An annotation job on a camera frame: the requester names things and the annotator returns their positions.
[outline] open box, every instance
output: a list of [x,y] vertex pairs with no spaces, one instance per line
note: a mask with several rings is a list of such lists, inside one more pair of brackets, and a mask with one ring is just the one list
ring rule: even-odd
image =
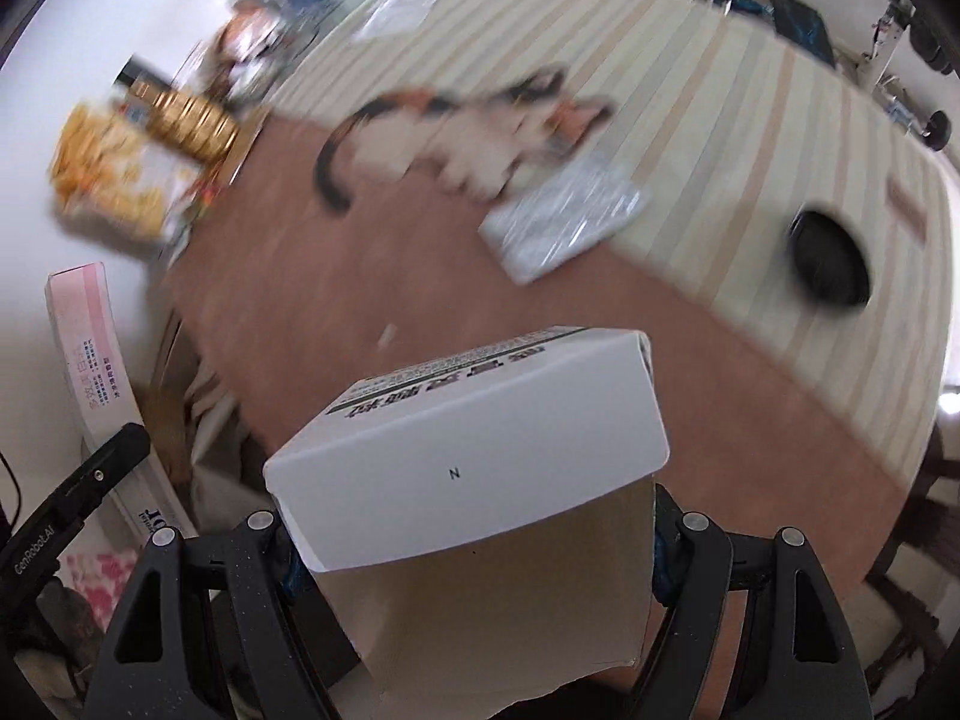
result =
[[555,327],[357,383],[264,475],[376,717],[481,720],[637,662],[667,455],[647,338]]

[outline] striped tablecloth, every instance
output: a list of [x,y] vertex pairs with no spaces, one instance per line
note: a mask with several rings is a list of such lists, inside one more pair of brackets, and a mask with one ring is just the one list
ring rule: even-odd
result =
[[[272,104],[338,122],[375,95],[493,90],[544,64],[617,113],[598,148],[651,191],[614,240],[736,328],[853,430],[908,488],[947,346],[952,245],[939,169],[841,76],[758,20],[693,0],[438,0],[410,33],[358,42],[371,2],[333,30]],[[861,314],[803,300],[784,234],[800,206],[861,238]]]

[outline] plastic bag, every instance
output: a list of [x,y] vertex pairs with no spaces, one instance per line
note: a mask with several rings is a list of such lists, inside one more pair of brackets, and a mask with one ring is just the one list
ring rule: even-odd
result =
[[50,179],[62,214],[94,215],[133,239],[166,242],[181,226],[200,166],[120,112],[81,104],[61,130]]
[[494,208],[480,224],[480,235],[510,278],[529,284],[616,233],[648,199],[605,157],[592,153]]
[[373,12],[353,35],[353,40],[370,40],[385,35],[412,32],[430,13],[438,0],[377,0]]

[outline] black bowl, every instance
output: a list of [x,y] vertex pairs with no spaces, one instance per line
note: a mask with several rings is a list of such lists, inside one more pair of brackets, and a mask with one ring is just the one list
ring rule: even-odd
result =
[[870,300],[870,272],[853,236],[824,211],[800,211],[787,234],[800,283],[818,301],[854,308]]

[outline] black cable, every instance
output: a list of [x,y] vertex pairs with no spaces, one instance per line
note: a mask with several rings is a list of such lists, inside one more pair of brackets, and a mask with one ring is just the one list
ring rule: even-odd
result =
[[3,467],[7,470],[7,474],[10,474],[10,481],[13,482],[13,489],[16,490],[16,509],[13,510],[13,519],[10,521],[12,530],[16,528],[16,523],[20,519],[20,510],[23,508],[23,490],[20,489],[20,483],[16,480],[16,474],[13,473],[13,469],[7,462],[7,458],[3,456],[3,452],[0,452],[0,463],[2,463]]

